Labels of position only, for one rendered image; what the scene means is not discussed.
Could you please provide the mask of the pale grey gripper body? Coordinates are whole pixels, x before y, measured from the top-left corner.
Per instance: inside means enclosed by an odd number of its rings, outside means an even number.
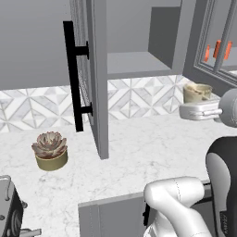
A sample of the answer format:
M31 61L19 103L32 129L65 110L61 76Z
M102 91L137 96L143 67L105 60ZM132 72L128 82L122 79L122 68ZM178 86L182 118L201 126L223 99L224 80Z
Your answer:
M206 100L182 104L179 106L179 114L182 119L188 120L216 119L222 113L218 103L219 100Z

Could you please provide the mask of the grey closed cabinet door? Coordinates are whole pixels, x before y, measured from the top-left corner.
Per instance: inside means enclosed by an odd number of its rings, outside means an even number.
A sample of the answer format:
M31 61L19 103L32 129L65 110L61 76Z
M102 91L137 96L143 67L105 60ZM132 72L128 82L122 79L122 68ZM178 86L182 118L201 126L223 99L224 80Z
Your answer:
M0 90L69 84L69 0L0 0Z

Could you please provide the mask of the succulent in olive pot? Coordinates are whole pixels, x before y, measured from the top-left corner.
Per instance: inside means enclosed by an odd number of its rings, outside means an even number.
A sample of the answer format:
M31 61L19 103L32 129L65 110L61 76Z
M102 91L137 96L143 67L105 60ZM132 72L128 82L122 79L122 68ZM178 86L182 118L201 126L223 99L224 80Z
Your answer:
M48 131L37 137L31 145L37 165L44 171L63 168L68 162L67 139L58 131Z

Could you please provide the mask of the grey open cabinet door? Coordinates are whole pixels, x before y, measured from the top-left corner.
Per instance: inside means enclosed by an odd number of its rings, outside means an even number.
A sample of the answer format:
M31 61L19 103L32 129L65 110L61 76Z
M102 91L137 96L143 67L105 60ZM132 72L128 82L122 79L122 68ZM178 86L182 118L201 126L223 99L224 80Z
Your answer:
M75 44L89 46L89 55L76 56L81 98L88 113L97 153L108 154L106 0L69 0Z

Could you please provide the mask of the grey wall cabinet with shelf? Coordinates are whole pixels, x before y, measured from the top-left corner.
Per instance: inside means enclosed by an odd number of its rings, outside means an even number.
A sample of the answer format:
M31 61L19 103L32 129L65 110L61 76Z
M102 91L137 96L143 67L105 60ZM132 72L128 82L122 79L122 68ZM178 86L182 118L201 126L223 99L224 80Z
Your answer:
M180 74L196 0L106 0L112 79Z

